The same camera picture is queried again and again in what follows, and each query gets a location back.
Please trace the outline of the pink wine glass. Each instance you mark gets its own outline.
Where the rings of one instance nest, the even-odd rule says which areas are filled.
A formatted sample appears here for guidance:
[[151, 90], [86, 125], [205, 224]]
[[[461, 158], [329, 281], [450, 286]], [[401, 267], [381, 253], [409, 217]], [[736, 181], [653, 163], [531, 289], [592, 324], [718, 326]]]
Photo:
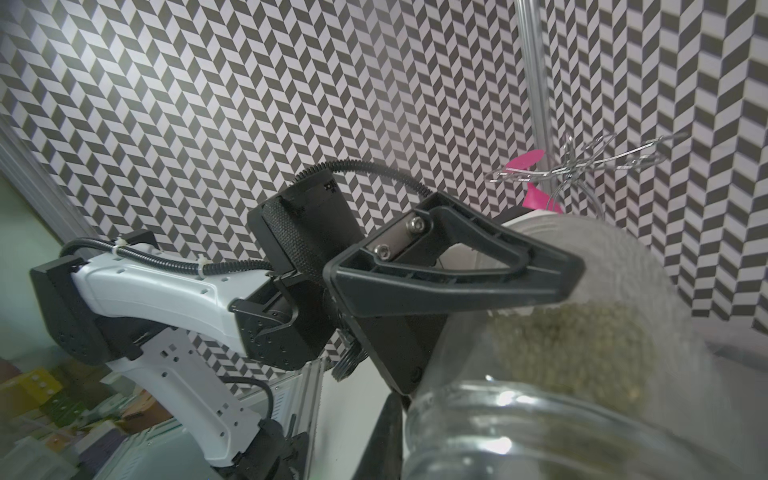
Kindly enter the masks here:
[[541, 190], [537, 184], [540, 180], [533, 180], [529, 170], [539, 161], [541, 161], [546, 152], [542, 149], [531, 150], [518, 157], [508, 161], [503, 167], [503, 172], [507, 175], [523, 172], [524, 183], [527, 185], [526, 193], [523, 198], [522, 206], [531, 210], [551, 211], [557, 214], [563, 214], [563, 209], [557, 200], [550, 194]]

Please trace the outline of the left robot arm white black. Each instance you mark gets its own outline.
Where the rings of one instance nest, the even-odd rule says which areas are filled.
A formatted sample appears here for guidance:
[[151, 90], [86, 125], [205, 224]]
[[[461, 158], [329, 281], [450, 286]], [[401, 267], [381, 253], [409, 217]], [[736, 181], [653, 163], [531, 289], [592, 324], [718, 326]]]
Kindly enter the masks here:
[[191, 333], [295, 371], [343, 331], [350, 346], [334, 377], [371, 359], [391, 390], [358, 470], [396, 479], [402, 415], [447, 318], [563, 302], [585, 270], [575, 254], [360, 160], [305, 169], [247, 223], [263, 259], [187, 261], [137, 230], [74, 239], [30, 272], [54, 341], [151, 393], [225, 479], [298, 479], [310, 437], [244, 406]]

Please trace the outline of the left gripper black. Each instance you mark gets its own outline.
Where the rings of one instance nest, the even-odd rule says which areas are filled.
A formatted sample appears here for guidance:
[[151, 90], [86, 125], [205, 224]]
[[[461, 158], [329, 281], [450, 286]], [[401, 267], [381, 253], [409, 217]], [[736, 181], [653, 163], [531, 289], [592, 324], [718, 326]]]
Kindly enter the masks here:
[[559, 303], [584, 272], [581, 257], [437, 192], [342, 250], [323, 280], [387, 385], [409, 396], [450, 314]]

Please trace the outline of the glass jar with beans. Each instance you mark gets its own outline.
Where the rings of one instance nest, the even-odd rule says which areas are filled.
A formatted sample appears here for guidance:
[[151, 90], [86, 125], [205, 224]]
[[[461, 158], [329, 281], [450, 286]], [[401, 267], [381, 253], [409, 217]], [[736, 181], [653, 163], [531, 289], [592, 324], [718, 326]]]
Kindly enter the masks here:
[[767, 356], [696, 324], [636, 238], [531, 213], [512, 231], [575, 253], [544, 306], [452, 316], [405, 422], [406, 479], [763, 479]]

